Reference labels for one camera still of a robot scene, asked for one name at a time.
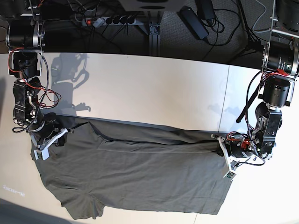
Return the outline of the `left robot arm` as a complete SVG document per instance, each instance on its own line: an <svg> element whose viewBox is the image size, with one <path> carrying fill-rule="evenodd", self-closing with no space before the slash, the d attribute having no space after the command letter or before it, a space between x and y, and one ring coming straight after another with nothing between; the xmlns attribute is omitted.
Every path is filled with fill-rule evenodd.
<svg viewBox="0 0 299 224"><path fill-rule="evenodd" d="M263 50L261 80L252 96L236 119L248 119L248 109L255 98L262 102L256 107L256 126L247 123L247 133L232 131L225 137L213 134L219 142L220 156L225 158L223 176L232 180L236 169L250 164L249 159L259 158L261 165L272 157L275 138L282 125L284 106L290 106L294 86L299 76L299 2L297 0L275 0L271 17L270 36L283 38L289 44L269 39Z"/></svg>

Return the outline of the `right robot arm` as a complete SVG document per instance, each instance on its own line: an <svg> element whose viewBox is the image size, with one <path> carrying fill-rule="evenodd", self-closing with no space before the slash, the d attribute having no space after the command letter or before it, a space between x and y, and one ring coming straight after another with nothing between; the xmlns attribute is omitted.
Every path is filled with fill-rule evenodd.
<svg viewBox="0 0 299 224"><path fill-rule="evenodd" d="M37 153L51 145L62 147L65 135L71 130L62 126L55 113L44 115L44 99L52 93L49 84L39 80L43 67L48 67L43 56L45 22L40 15L41 1L2 0L0 18L8 23L5 42L9 49L8 73L15 77L13 95L15 106L13 121L17 125L13 133L29 133Z"/></svg>

